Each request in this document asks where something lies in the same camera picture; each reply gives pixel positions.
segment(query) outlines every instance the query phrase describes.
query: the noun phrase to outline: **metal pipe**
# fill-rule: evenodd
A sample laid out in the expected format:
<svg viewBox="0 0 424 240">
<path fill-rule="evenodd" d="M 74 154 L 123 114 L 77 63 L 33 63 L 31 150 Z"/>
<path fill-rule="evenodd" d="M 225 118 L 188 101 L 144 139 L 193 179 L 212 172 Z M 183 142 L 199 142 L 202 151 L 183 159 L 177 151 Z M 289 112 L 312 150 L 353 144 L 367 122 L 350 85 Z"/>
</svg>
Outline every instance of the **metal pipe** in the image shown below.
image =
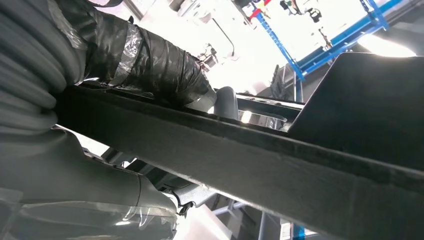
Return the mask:
<svg viewBox="0 0 424 240">
<path fill-rule="evenodd" d="M 221 32 L 224 34 L 224 36 L 226 37 L 226 39 L 228 39 L 229 43 L 232 46 L 232 53 L 231 53 L 231 57 L 234 57 L 234 51 L 236 50 L 234 47 L 233 42 L 231 41 L 231 39 L 228 37 L 228 35 L 225 33 L 225 31 L 221 28 L 221 26 L 218 24 L 218 22 L 215 20 L 215 18 L 212 17 L 213 22 L 218 26 L 219 30 L 221 30 Z"/>
<path fill-rule="evenodd" d="M 232 206 L 232 209 L 239 209 L 246 206 L 246 203 L 243 202 L 236 202 L 234 203 L 234 205 Z M 225 214 L 228 213 L 229 211 L 229 207 L 228 206 L 224 206 L 218 209 L 215 209 L 212 211 L 213 214 L 215 214 L 216 216 L 221 215 L 221 214 Z"/>
<path fill-rule="evenodd" d="M 259 236 L 257 237 L 257 240 L 263 240 L 264 239 L 266 220 L 267 220 L 267 214 L 263 211 L 262 212 L 262 218 L 260 219 Z"/>
</svg>

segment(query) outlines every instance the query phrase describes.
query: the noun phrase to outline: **ceiling light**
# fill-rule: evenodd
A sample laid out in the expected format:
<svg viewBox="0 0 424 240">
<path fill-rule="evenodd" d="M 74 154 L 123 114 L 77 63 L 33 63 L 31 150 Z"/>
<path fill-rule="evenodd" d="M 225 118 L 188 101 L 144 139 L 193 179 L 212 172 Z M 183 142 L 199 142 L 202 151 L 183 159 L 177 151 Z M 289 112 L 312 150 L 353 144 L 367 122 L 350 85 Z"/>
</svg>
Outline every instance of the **ceiling light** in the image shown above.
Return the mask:
<svg viewBox="0 0 424 240">
<path fill-rule="evenodd" d="M 119 221 L 117 223 L 115 223 L 115 226 L 122 226 L 122 225 L 128 225 L 131 224 L 130 221 Z"/>
<path fill-rule="evenodd" d="M 215 108 L 214 108 L 214 106 L 212 106 L 212 107 L 209 109 L 209 111 L 207 111 L 207 113 L 208 113 L 208 114 L 214 114 L 214 110 L 215 110 Z"/>
<path fill-rule="evenodd" d="M 375 35 L 364 35 L 358 40 L 358 43 L 370 50 L 373 54 L 384 57 L 406 58 L 416 56 L 415 52 L 411 49 Z"/>
<path fill-rule="evenodd" d="M 252 112 L 251 111 L 244 111 L 243 115 L 241 116 L 241 122 L 248 124 L 251 120 Z"/>
</svg>

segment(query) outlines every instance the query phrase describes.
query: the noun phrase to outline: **black plastic panel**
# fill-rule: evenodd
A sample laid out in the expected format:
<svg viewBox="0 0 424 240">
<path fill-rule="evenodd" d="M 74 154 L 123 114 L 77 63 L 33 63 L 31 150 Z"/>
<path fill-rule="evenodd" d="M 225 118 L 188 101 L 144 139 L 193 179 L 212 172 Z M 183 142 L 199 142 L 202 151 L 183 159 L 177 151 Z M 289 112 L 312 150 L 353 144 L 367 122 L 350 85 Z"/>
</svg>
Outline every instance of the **black plastic panel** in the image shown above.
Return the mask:
<svg viewBox="0 0 424 240">
<path fill-rule="evenodd" d="M 424 170 L 424 57 L 346 53 L 289 130 L 322 147 Z"/>
</svg>

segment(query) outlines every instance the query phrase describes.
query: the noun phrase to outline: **blue metal frame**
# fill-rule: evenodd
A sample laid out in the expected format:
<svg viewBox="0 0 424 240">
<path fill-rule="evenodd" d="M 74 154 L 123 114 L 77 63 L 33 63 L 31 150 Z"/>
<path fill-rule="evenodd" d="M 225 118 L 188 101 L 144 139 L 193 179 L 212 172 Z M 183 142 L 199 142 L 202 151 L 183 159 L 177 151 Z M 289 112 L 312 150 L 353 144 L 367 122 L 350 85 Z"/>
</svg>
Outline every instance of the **blue metal frame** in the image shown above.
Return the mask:
<svg viewBox="0 0 424 240">
<path fill-rule="evenodd" d="M 303 73 L 301 71 L 301 68 L 299 67 L 298 63 L 292 58 L 292 56 L 290 56 L 290 54 L 287 51 L 287 49 L 283 46 L 283 44 L 281 43 L 281 41 L 278 39 L 276 33 L 271 29 L 271 27 L 267 23 L 267 21 L 265 21 L 265 18 L 262 15 L 262 13 L 259 13 L 256 16 L 256 18 L 260 22 L 260 24 L 262 25 L 262 27 L 266 30 L 266 32 L 271 37 L 271 39 L 274 41 L 274 43 L 277 45 L 277 47 L 280 50 L 280 52 L 287 59 L 288 64 L 290 64 L 290 66 L 293 68 L 293 70 L 296 73 L 296 75 L 299 76 L 299 78 L 302 79 L 302 81 L 304 81 L 305 80 L 305 77 L 304 77 L 304 75 L 303 75 Z"/>
<path fill-rule="evenodd" d="M 389 0 L 387 3 L 378 7 L 374 0 L 359 0 L 362 3 L 364 10 L 368 13 L 368 16 L 362 18 L 357 23 L 349 27 L 346 31 L 342 32 L 334 39 L 331 40 L 333 47 L 327 51 L 319 48 L 306 56 L 304 59 L 297 62 L 293 59 L 286 48 L 283 46 L 281 41 L 278 39 L 275 32 L 271 29 L 270 25 L 264 19 L 264 16 L 260 13 L 256 18 L 260 24 L 272 38 L 274 43 L 277 45 L 281 53 L 287 59 L 290 66 L 298 76 L 298 84 L 296 84 L 296 96 L 301 96 L 301 82 L 305 81 L 305 75 L 315 71 L 327 62 L 335 59 L 339 54 L 345 52 L 347 49 L 353 47 L 359 38 L 365 34 L 373 34 L 381 28 L 387 30 L 389 24 L 385 20 L 383 13 L 399 4 L 402 0 Z M 365 4 L 365 1 L 373 8 L 372 11 Z"/>
</svg>

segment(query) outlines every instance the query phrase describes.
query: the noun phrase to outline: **wrapped hose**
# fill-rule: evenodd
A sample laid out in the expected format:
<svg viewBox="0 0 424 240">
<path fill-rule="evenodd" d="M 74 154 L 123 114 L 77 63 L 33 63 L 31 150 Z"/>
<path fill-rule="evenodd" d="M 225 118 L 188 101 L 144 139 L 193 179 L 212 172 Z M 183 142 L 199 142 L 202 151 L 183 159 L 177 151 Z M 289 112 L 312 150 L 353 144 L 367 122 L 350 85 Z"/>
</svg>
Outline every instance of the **wrapped hose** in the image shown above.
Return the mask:
<svg viewBox="0 0 424 240">
<path fill-rule="evenodd" d="M 207 95 L 207 109 L 216 100 L 198 59 L 162 37 L 116 16 L 87 0 L 56 0 L 88 46 L 85 73 L 111 87 L 150 92 L 173 105 L 187 105 Z"/>
<path fill-rule="evenodd" d="M 52 129 L 52 94 L 83 79 L 90 49 L 55 9 L 53 0 L 0 1 L 0 239 L 171 239 L 169 198 Z M 123 218 L 138 224 L 121 229 Z"/>
</svg>

